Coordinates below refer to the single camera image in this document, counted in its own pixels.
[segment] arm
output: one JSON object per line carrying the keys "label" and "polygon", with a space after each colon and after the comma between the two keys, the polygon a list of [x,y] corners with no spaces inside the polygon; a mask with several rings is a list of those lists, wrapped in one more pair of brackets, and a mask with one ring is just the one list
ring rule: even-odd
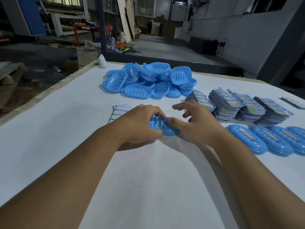
{"label": "arm", "polygon": [[74,151],[0,208],[0,228],[78,228],[115,151],[162,137],[149,127],[158,107],[139,105],[97,129]]}
{"label": "arm", "polygon": [[207,108],[195,101],[173,105],[186,109],[189,123],[170,118],[189,141],[211,146],[226,170],[251,228],[305,228],[305,203],[231,135]]}

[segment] red metal frame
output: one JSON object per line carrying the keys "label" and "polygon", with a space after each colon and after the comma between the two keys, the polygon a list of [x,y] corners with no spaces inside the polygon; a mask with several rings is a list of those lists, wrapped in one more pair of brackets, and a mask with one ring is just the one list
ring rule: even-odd
{"label": "red metal frame", "polygon": [[[80,47],[77,31],[78,30],[91,31],[91,33],[92,33],[92,40],[94,40],[95,39],[94,32],[99,32],[99,27],[98,26],[85,26],[85,25],[79,25],[77,23],[74,23],[73,24],[73,30],[74,30],[76,45],[78,47]],[[106,34],[110,34],[111,31],[112,31],[112,26],[105,26],[105,31],[106,31]]]}

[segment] white table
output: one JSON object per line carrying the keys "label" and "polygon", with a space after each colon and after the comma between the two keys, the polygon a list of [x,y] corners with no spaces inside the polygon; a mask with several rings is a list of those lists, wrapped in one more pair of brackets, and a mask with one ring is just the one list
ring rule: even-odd
{"label": "white table", "polygon": [[[105,125],[113,105],[157,105],[167,116],[182,119],[171,105],[184,97],[136,100],[106,93],[100,85],[106,71],[122,66],[94,67],[0,127],[0,205]],[[301,100],[288,92],[262,83],[193,77],[195,89],[205,93],[221,87],[271,98],[295,113],[280,126],[305,128],[305,111],[278,99]],[[208,148],[203,154],[176,136],[116,152],[79,228],[246,228],[227,179],[209,154]],[[258,158],[305,200],[305,157],[266,153]]]}

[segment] left hand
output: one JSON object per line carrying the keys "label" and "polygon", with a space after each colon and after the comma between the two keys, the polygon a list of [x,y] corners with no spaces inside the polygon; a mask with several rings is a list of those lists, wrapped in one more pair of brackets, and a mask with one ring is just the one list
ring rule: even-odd
{"label": "left hand", "polygon": [[164,112],[157,106],[140,104],[118,119],[109,123],[122,142],[144,142],[155,140],[163,136],[161,129],[152,129],[149,126],[151,116],[165,119]]}

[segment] hand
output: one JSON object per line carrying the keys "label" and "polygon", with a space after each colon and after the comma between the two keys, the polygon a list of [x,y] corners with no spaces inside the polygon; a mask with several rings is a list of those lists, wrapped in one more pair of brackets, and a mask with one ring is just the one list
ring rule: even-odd
{"label": "hand", "polygon": [[163,132],[161,129],[150,128],[149,120],[153,115],[166,118],[159,107],[141,104],[108,125],[122,139],[122,143],[155,140],[162,137]]}
{"label": "hand", "polygon": [[175,104],[173,109],[182,110],[186,112],[183,114],[184,118],[191,116],[189,123],[177,118],[169,118],[168,123],[180,130],[180,133],[188,141],[192,143],[204,143],[211,145],[211,143],[220,136],[225,128],[214,118],[209,112],[208,108],[202,106],[194,100]]}

